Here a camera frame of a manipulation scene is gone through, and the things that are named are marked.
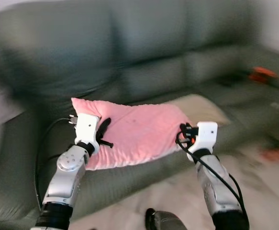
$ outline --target pink pillow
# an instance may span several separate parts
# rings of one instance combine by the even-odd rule
[[[179,150],[175,143],[181,123],[189,122],[175,105],[144,104],[126,106],[105,101],[72,98],[77,114],[100,118],[99,125],[111,118],[103,139],[114,144],[101,145],[86,170],[109,169],[153,161]]]

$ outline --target black wire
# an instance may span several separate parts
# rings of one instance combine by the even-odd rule
[[[68,118],[60,118],[60,119],[57,119],[55,120],[54,122],[52,122],[49,127],[47,128],[47,130],[44,132],[40,142],[39,142],[39,145],[38,145],[38,149],[37,149],[37,153],[36,153],[36,157],[35,157],[35,168],[34,168],[34,188],[35,188],[35,194],[36,194],[36,198],[37,198],[37,202],[38,202],[38,206],[39,206],[39,209],[42,208],[43,206],[43,202],[42,202],[42,199],[40,197],[40,193],[39,193],[39,182],[38,182],[38,165],[39,165],[39,154],[40,154],[40,151],[42,149],[42,146],[44,144],[44,141],[47,137],[47,135],[49,134],[49,132],[51,131],[51,129],[60,121],[69,121],[70,119]]]
[[[240,204],[240,208],[243,212],[243,215],[247,221],[247,224],[249,226],[249,218],[248,218],[248,215],[246,213],[246,208],[245,208],[245,205],[244,205],[244,201],[243,201],[243,197],[242,197],[242,194],[241,194],[241,189],[237,183],[237,181],[235,180],[234,177],[232,177],[230,175],[230,177],[232,178],[233,182],[235,183],[236,187],[237,187],[237,190],[238,190],[238,193],[239,193],[239,196],[237,195],[237,193],[234,191],[234,189],[217,173],[215,172],[215,170],[213,170],[209,165],[207,165],[204,161],[202,161],[199,157],[197,157],[196,155],[194,155],[193,153],[189,152],[188,149],[186,149],[182,143],[180,142],[179,140],[179,136],[180,134],[182,134],[182,131],[178,132],[178,134],[176,135],[176,143],[186,152],[188,153],[194,160],[200,162],[204,167],[206,167],[209,171],[211,171],[230,191],[231,193],[235,196],[235,198],[237,199],[238,203]]]

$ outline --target sofa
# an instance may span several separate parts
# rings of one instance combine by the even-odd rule
[[[199,94],[230,119],[218,130],[221,155],[246,141],[279,138],[279,54],[257,43],[249,0],[65,0],[0,11],[0,85],[23,112],[0,139],[0,230],[28,229],[38,207],[33,169],[40,155],[43,195],[75,132],[71,97],[158,104]],[[248,79],[272,70],[271,85]],[[87,171],[72,220],[93,213],[192,164],[182,152],[137,166]]]

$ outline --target gray sofa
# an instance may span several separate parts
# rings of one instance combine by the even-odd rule
[[[70,0],[0,12],[0,84],[25,108],[5,124],[1,140],[0,229],[34,225],[38,141],[51,121],[74,114],[71,97],[143,104],[203,95],[231,120],[219,129],[218,154],[247,140],[278,137],[279,79],[273,87],[243,76],[255,66],[279,75],[279,54],[255,45],[254,9],[246,0]],[[74,137],[68,124],[55,126],[41,162],[65,151]],[[54,165],[41,167],[42,194]],[[176,153],[87,172],[73,220],[191,165]]]

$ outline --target white wall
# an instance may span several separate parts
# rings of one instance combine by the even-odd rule
[[[15,3],[39,0],[0,0],[0,10]],[[262,44],[279,51],[279,0],[252,0],[259,9]]]

